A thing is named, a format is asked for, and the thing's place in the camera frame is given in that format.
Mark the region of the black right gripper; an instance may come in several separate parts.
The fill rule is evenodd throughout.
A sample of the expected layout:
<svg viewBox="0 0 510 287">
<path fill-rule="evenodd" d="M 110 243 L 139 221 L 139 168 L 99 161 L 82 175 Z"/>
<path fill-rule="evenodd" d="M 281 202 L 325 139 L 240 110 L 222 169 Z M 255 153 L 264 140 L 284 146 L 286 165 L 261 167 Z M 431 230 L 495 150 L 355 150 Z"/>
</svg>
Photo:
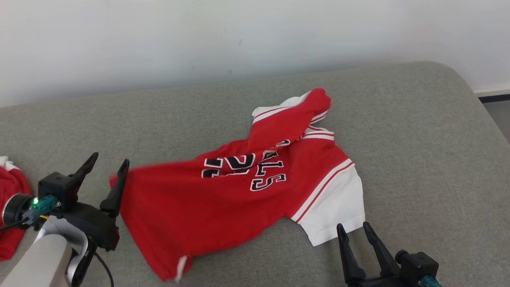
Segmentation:
<svg viewBox="0 0 510 287">
<path fill-rule="evenodd" d="M 385 244 L 377 236 L 368 222 L 363 223 L 363 229 L 379 262 L 381 268 L 380 277 L 366 279 L 365 271 L 359 267 L 352 253 L 352 249 L 349 245 L 349 237 L 343 224 L 337 224 L 337 239 L 339 240 L 339 252 L 341 255 L 345 283 L 348 287 L 404 287 L 405 284 L 398 276 L 400 267 Z"/>
</svg>

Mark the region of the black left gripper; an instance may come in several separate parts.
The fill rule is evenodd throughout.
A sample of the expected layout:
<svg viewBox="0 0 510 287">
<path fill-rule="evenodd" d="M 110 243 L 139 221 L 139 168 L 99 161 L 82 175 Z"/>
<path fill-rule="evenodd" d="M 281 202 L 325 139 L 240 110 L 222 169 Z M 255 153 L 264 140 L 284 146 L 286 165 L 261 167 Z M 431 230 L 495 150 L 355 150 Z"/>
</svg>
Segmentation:
<svg viewBox="0 0 510 287">
<path fill-rule="evenodd" d="M 98 152 L 92 153 L 74 174 L 69 175 L 72 187 L 81 186 L 84 178 L 92 171 L 98 157 Z M 116 176 L 113 177 L 113 185 L 107 198 L 102 200 L 100 209 L 89 204 L 76 203 L 68 211 L 54 210 L 53 215 L 59 219 L 66 219 L 71 225 L 84 232 L 97 244 L 97 247 L 114 251 L 120 240 L 116 219 L 120 214 L 129 166 L 130 161 L 125 159 Z"/>
</svg>

